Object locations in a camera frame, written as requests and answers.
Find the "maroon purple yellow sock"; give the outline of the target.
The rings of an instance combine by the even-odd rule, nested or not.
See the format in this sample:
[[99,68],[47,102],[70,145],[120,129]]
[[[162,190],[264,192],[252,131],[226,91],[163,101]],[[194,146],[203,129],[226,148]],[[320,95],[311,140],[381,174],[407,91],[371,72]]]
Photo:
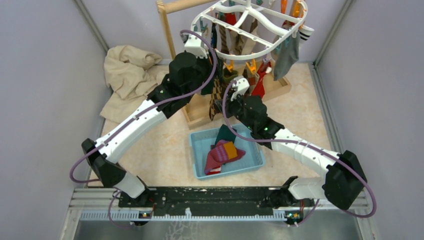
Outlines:
[[220,140],[210,152],[212,159],[219,164],[240,160],[246,152],[236,148],[232,141]]

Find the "dark teal sock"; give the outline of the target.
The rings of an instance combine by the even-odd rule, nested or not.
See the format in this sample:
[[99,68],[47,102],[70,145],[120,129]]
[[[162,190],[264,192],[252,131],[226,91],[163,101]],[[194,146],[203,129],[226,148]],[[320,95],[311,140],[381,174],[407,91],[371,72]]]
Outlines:
[[216,146],[219,141],[227,141],[227,142],[234,143],[235,140],[236,140],[236,135],[231,131],[231,129],[227,125],[222,124],[218,130],[218,134],[215,139],[214,145]]

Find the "maroon pink sock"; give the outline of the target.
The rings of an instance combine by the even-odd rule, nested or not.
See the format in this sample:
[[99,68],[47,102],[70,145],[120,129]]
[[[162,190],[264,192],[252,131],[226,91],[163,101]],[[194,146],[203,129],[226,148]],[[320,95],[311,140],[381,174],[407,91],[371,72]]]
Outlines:
[[206,157],[206,163],[204,167],[204,174],[207,175],[209,171],[215,168],[222,168],[223,161],[227,157],[223,147],[215,147],[211,149]]

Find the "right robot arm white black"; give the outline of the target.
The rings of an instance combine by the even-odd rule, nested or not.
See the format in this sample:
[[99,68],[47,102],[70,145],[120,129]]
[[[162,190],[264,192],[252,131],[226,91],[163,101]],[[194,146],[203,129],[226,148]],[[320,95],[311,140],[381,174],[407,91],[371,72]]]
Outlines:
[[292,133],[268,116],[258,96],[238,96],[215,103],[226,117],[235,117],[250,130],[251,140],[268,149],[293,157],[309,167],[317,177],[291,177],[281,199],[295,206],[301,199],[326,199],[341,210],[348,210],[369,185],[357,156],[326,150]]

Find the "red white striped sock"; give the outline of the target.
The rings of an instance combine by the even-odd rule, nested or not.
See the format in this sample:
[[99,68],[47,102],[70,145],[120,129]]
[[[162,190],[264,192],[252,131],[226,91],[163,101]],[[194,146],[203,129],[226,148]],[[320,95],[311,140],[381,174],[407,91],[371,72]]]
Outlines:
[[221,173],[222,168],[218,167],[218,168],[214,168],[211,171],[209,171],[207,173],[207,175],[215,175],[215,174],[220,174]]

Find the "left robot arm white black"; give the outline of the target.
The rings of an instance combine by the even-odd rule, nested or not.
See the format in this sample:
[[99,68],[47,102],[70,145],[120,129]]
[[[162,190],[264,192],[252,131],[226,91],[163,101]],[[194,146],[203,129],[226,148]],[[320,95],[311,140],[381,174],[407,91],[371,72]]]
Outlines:
[[179,53],[170,62],[169,72],[161,83],[126,120],[103,137],[87,138],[82,142],[83,159],[104,187],[122,191],[138,207],[149,203],[148,187],[139,177],[125,170],[119,160],[141,137],[169,119],[187,105],[194,94],[211,83],[220,66],[213,49],[205,58],[190,52]]

